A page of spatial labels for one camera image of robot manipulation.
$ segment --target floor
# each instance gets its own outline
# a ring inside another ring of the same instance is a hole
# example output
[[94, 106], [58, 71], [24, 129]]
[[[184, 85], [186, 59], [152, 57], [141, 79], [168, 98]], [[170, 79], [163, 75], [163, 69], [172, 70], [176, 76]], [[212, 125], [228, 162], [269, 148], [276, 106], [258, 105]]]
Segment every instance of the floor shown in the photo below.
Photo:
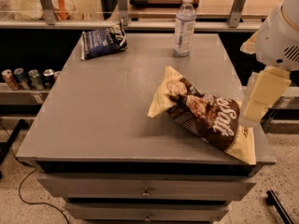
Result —
[[[1, 120], [11, 133], [12, 127]], [[16, 153], [27, 131], [22, 130], [12, 146]], [[299, 125], [292, 126], [288, 134], [268, 133], [266, 136], [277, 156], [277, 164], [264, 167], [257, 178], [257, 185], [241, 202], [232, 202], [230, 212], [215, 224], [276, 224], [283, 223], [274, 206], [265, 204], [266, 191], [272, 189], [293, 223], [299, 223]], [[8, 134], [0, 127], [0, 142], [7, 141]], [[19, 186], [34, 169], [18, 163], [11, 152], [0, 165], [0, 224], [66, 224], [63, 215], [56, 209], [43, 204], [23, 203], [19, 197]], [[29, 203], [50, 203], [64, 212], [69, 223], [80, 224], [64, 210], [64, 200], [53, 198], [36, 181], [36, 172], [30, 175], [21, 187], [21, 196]]]

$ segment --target brown snack bag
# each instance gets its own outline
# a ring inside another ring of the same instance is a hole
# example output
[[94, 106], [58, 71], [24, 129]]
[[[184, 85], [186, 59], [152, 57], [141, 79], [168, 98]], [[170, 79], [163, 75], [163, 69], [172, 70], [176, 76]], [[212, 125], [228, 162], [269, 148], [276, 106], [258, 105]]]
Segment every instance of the brown snack bag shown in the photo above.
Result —
[[178, 71], [165, 68], [164, 81], [156, 91], [148, 116], [164, 111], [179, 125], [218, 149], [255, 164], [252, 128], [238, 125], [239, 104], [210, 94], [201, 94]]

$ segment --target soda can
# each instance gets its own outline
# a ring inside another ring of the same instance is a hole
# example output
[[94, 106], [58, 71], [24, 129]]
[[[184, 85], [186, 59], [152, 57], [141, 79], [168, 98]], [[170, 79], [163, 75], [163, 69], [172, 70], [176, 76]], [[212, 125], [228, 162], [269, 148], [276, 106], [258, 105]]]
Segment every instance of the soda can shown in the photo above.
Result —
[[34, 85], [34, 87], [41, 91], [44, 90], [44, 86], [43, 86], [43, 81], [41, 78], [41, 75], [39, 74], [39, 72], [37, 70], [31, 70], [28, 72], [29, 78], [32, 81], [32, 84]]
[[54, 70], [52, 69], [47, 69], [43, 73], [44, 75], [44, 80], [45, 80], [45, 86], [46, 87], [52, 87], [55, 80], [54, 80]]
[[54, 80], [56, 81], [57, 80], [57, 78], [58, 78], [58, 76], [61, 74], [62, 72], [61, 71], [56, 71], [55, 73], [54, 73]]
[[15, 74], [16, 78], [19, 80], [19, 82], [21, 83], [22, 87], [26, 90], [30, 90], [31, 86], [29, 84], [29, 79], [27, 74], [24, 72], [23, 68], [17, 68], [15, 69], [15, 71], [13, 72], [13, 74]]
[[11, 70], [7, 69], [4, 70], [2, 73], [3, 80], [8, 84], [8, 86], [13, 90], [16, 91], [19, 89], [19, 84], [13, 76]]

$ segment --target water bottle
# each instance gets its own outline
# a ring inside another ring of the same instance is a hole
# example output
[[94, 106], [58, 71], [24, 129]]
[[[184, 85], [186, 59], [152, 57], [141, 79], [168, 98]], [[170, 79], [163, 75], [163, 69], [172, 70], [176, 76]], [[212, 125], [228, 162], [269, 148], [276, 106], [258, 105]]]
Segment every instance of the water bottle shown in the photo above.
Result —
[[193, 0], [183, 0], [176, 16], [174, 34], [174, 55], [188, 56], [192, 48], [196, 13], [192, 5]]

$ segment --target bottle label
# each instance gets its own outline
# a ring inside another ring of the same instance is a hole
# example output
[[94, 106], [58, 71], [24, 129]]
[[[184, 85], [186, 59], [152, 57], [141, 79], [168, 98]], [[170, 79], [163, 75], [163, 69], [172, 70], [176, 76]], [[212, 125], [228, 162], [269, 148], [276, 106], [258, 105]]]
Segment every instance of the bottle label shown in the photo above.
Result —
[[176, 18], [174, 46], [179, 52], [191, 50], [194, 34], [194, 21], [183, 21]]

